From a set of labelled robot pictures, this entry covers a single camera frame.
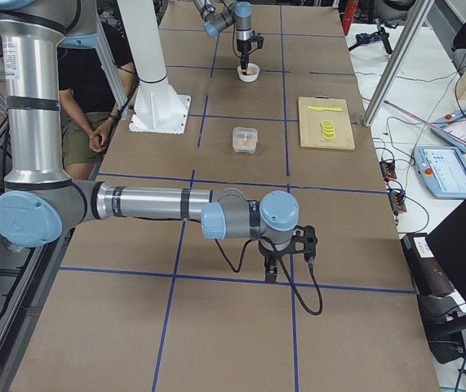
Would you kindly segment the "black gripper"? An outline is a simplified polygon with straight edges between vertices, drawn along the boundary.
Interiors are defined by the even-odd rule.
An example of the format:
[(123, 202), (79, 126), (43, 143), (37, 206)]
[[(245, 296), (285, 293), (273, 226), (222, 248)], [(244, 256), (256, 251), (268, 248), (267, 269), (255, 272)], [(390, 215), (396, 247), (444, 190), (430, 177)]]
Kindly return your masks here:
[(249, 55), (253, 40), (236, 40), (234, 53), (240, 59), (240, 70), (242, 74), (246, 74), (249, 65)]
[(277, 281), (277, 265), (283, 257), (292, 254), (292, 243), (276, 244), (269, 238), (262, 238), (258, 248), (264, 257), (264, 281), (275, 283)]

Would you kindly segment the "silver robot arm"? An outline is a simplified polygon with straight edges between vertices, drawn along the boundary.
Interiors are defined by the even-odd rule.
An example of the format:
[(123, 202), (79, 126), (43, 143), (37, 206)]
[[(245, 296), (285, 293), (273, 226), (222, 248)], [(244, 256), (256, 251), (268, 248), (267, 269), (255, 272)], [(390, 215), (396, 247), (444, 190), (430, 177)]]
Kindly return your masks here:
[(236, 28), (240, 70), (243, 75), (247, 75), (252, 45), (256, 41), (255, 32), (251, 26), (251, 4), (246, 1), (223, 1), (222, 3), (223, 10), (217, 11), (211, 1), (193, 1), (203, 20), (203, 28), (209, 37), (216, 37), (230, 26)]
[(0, 1), (12, 169), (0, 196), (0, 234), (41, 247), (86, 221), (111, 216), (194, 221), (206, 238), (255, 241), (274, 282), (286, 254), (297, 253), (299, 205), (283, 191), (261, 201), (237, 189), (112, 186), (74, 180), (62, 163), (57, 48), (93, 47), (102, 31), (93, 1)]

